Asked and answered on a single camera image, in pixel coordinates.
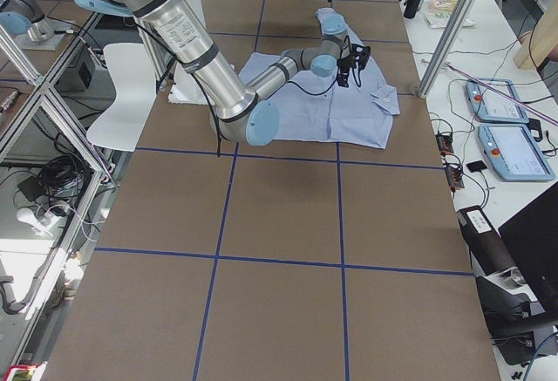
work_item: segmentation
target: black cable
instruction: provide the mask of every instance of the black cable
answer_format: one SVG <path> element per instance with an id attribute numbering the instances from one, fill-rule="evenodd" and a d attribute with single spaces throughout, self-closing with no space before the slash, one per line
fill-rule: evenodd
<path id="1" fill-rule="evenodd" d="M 36 119 L 32 119 L 31 122 L 33 123 L 33 125 L 41 132 L 41 134 L 43 134 L 47 139 L 49 139 L 50 141 L 52 141 L 54 143 L 54 148 L 62 154 L 67 154 L 69 152 L 71 152 L 71 149 L 68 148 L 67 146 L 65 146 L 64 144 L 60 143 L 59 141 L 57 141 L 56 138 L 52 137 L 49 133 L 46 132 L 46 130 L 43 129 L 43 127 L 40 125 L 40 123 L 38 122 L 38 120 Z"/>
<path id="2" fill-rule="evenodd" d="M 319 92 L 319 93 L 312 93 L 312 92 L 308 92 L 306 89 L 304 89 L 302 86 L 300 86 L 297 82 L 293 82 L 292 80 L 288 80 L 287 83 L 290 83 L 292 85 L 295 85 L 296 87 L 298 87 L 301 91 L 303 91 L 304 93 L 306 93 L 307 95 L 310 96 L 322 96 L 323 94 L 329 92 L 331 90 L 331 88 L 333 87 L 333 85 L 337 82 L 337 75 L 336 78 L 333 80 L 333 82 L 331 82 L 331 85 L 323 92 Z"/>
<path id="3" fill-rule="evenodd" d="M 463 176 L 465 176 L 466 178 L 472 180 L 472 181 L 477 185 L 477 187 L 479 187 L 480 190 L 482 191 L 482 202 L 480 203 L 481 208 L 482 208 L 483 205 L 485 206 L 485 205 L 487 204 L 487 198 L 488 198 L 488 197 L 487 197 L 487 191 L 485 191 L 485 188 L 483 188 L 482 185 L 481 185 L 476 179 L 474 179 L 473 177 L 469 176 L 467 173 L 463 173 Z"/>
<path id="4" fill-rule="evenodd" d="M 97 40 L 95 39 L 95 37 L 91 34 L 91 32 L 89 32 L 88 30 L 86 30 L 84 27 L 79 26 L 78 24 L 75 24 L 75 23 L 73 23 L 73 22 L 65 21 L 65 20 L 63 20 L 63 19 L 58 19 L 57 17 L 52 17 L 52 16 L 50 16 L 50 15 L 48 16 L 48 18 L 49 18 L 49 19 L 52 19 L 53 21 L 62 22 L 62 23 L 64 23 L 64 24 L 69 24 L 69 25 L 75 26 L 76 28 L 79 28 L 80 31 L 82 31 L 84 34 L 86 34 L 87 36 L 89 36 L 89 37 L 91 38 L 91 40 L 93 41 L 93 43 L 95 43 L 95 45 L 97 45 L 98 48 L 99 48 L 100 50 L 103 50 L 103 47 L 101 46 L 101 44 L 99 44 L 99 41 L 97 41 Z"/>
<path id="5" fill-rule="evenodd" d="M 124 25 L 127 26 L 128 28 L 132 28 L 131 25 L 128 25 L 126 23 L 126 19 L 122 18 Z M 167 47 L 166 44 L 164 44 L 160 38 L 156 37 L 155 34 L 153 34 L 150 30 L 148 30 L 147 28 L 144 28 L 143 26 L 141 26 L 140 24 L 136 24 L 134 23 L 134 25 L 138 28 L 140 28 L 142 31 L 144 31 L 153 41 L 155 41 L 157 44 L 159 44 L 161 47 L 163 47 L 163 49 L 168 52 L 172 58 L 176 59 L 176 55 Z"/>
<path id="6" fill-rule="evenodd" d="M 548 144 L 552 147 L 551 150 L 543 150 L 542 153 L 547 157 L 555 157 L 558 154 L 558 148 L 556 148 L 555 144 L 550 140 L 550 133 L 548 130 L 544 132 L 544 135 L 547 137 Z"/>
<path id="7" fill-rule="evenodd" d="M 15 172 L 10 173 L 8 176 L 6 176 L 5 178 L 3 178 L 3 179 L 0 181 L 0 187 L 1 187 L 9 178 L 11 178 L 14 174 L 17 174 L 17 173 L 27 173 L 27 174 L 30 174 L 31 176 L 37 177 L 37 174 L 36 174 L 36 173 L 30 172 L 29 170 L 16 170 Z"/>
<path id="8" fill-rule="evenodd" d="M 89 106 L 89 105 L 87 105 L 87 104 L 85 104 L 85 103 L 83 103 L 83 102 L 81 102 L 81 101 L 79 101 L 79 100 L 77 100 L 77 99 L 75 99 L 75 98 L 72 98 L 72 97 L 70 97 L 70 96 L 62 95 L 62 98 L 63 98 L 63 99 L 72 100 L 72 101 L 75 102 L 76 104 L 82 105 L 83 107 L 85 107 L 85 108 L 87 108 L 87 109 L 91 109 L 92 111 L 95 111 L 95 112 L 103 112 L 102 109 L 93 108 L 92 106 Z"/>
<path id="9" fill-rule="evenodd" d="M 211 112 L 211 118 L 213 118 L 213 122 L 214 122 L 214 125 L 215 125 L 215 133 L 217 134 L 217 157 L 221 157 L 221 142 L 223 140 L 223 134 L 221 133 L 221 127 L 219 126 L 219 118 L 217 118 L 217 114 L 215 113 L 215 110 L 213 109 L 213 106 L 211 105 L 211 101 L 209 100 L 209 96 L 206 93 L 206 90 L 201 85 L 200 80 L 197 78 L 195 73 L 191 73 L 191 76 L 192 76 L 192 78 L 194 78 L 195 83 L 200 87 L 201 93 L 203 93 L 203 97 L 205 98 L 205 100 L 208 104 L 208 107 L 209 107 L 209 111 Z"/>

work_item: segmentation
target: white cloth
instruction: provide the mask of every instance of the white cloth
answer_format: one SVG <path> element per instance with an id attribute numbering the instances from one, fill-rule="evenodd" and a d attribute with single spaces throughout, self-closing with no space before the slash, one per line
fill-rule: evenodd
<path id="1" fill-rule="evenodd" d="M 323 21 L 334 13 L 333 9 L 324 8 L 316 15 Z M 351 29 L 349 36 L 352 43 L 362 44 Z M 241 80 L 248 83 L 279 58 L 253 53 L 240 72 Z M 319 93 L 331 85 L 335 76 L 320 78 L 310 71 L 301 71 L 293 81 L 308 92 Z M 392 115 L 399 114 L 397 90 L 387 85 L 373 58 L 361 72 L 361 82 L 362 87 L 357 87 L 351 76 L 348 88 L 335 84 L 320 96 L 310 96 L 295 85 L 286 84 L 269 98 L 280 114 L 276 139 L 338 141 L 385 148 Z"/>

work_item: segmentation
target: white label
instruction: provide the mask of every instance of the white label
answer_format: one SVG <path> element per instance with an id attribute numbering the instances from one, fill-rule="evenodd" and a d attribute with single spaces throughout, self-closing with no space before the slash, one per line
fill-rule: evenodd
<path id="1" fill-rule="evenodd" d="M 487 223 L 487 220 L 480 213 L 480 211 L 469 211 L 467 216 L 479 233 L 486 233 L 487 231 L 492 230 L 490 228 L 490 224 Z"/>
<path id="2" fill-rule="evenodd" d="M 161 25 L 159 34 L 165 38 L 175 50 L 179 50 L 194 41 L 198 35 L 195 27 L 190 23 L 187 16 L 183 13 L 178 14 L 166 24 Z"/>

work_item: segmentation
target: metal pole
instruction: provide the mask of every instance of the metal pole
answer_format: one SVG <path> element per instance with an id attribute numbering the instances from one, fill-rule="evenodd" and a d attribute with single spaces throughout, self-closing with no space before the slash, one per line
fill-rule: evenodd
<path id="1" fill-rule="evenodd" d="M 432 55 L 430 64 L 426 68 L 425 75 L 420 82 L 420 87 L 418 88 L 418 96 L 420 98 L 426 98 L 428 92 L 434 84 L 434 80 L 438 76 L 439 70 L 442 64 L 446 61 L 447 55 L 452 49 L 455 39 L 459 35 L 459 30 L 469 13 L 469 10 L 473 6 L 475 0 L 459 0 L 453 14 L 447 23 L 446 29 L 442 34 L 438 42 L 438 46 Z"/>
<path id="2" fill-rule="evenodd" d="M 27 56 L 19 49 L 16 42 L 2 25 L 0 25 L 0 48 L 3 49 L 6 56 L 8 56 L 25 80 L 27 80 L 27 83 L 34 86 L 40 85 L 42 81 L 41 73 L 37 71 Z"/>

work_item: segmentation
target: floor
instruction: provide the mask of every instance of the floor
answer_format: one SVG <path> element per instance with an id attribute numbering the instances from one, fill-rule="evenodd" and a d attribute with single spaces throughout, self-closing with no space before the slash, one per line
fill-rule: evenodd
<path id="1" fill-rule="evenodd" d="M 538 14 L 530 13 L 521 0 L 507 0 L 503 4 L 502 12 L 517 35 L 521 32 L 532 30 L 536 19 L 538 19 Z M 557 71 L 558 63 L 550 63 L 544 70 L 545 77 L 553 75 L 545 82 L 550 93 L 555 97 L 558 95 L 558 74 L 555 74 Z"/>

